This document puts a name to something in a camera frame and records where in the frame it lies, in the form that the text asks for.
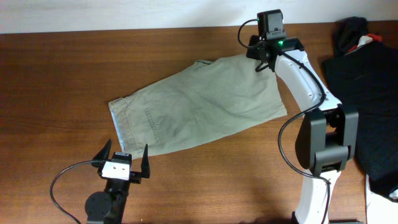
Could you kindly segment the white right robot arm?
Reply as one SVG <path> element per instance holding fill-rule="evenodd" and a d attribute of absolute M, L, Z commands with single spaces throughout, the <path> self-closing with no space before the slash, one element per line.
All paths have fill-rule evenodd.
<path fill-rule="evenodd" d="M 257 59 L 256 71 L 271 69 L 287 85 L 300 113 L 286 121 L 277 137 L 284 160 L 282 135 L 298 118 L 302 124 L 295 141 L 300 167 L 287 165 L 303 176 L 298 207 L 292 223 L 329 223 L 328 209 L 336 181 L 354 157 L 359 114 L 344 106 L 323 84 L 297 38 L 266 40 L 252 35 L 246 56 Z"/>

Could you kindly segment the khaki green shorts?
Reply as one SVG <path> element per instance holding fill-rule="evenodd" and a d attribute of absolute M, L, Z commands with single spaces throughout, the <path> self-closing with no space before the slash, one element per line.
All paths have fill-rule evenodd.
<path fill-rule="evenodd" d="M 190 149 L 287 114 L 274 72 L 245 55 L 197 60 L 109 102 L 123 152 L 138 159 Z"/>

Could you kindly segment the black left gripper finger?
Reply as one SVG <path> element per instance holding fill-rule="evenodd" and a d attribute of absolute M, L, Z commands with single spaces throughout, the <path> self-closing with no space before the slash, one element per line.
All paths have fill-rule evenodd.
<path fill-rule="evenodd" d="M 109 157 L 109 153 L 111 150 L 112 140 L 109 139 L 104 147 L 95 155 L 93 160 L 95 161 L 106 161 Z"/>
<path fill-rule="evenodd" d="M 145 179 L 150 178 L 150 165 L 148 155 L 148 144 L 145 145 L 144 153 L 141 161 L 141 177 Z"/>

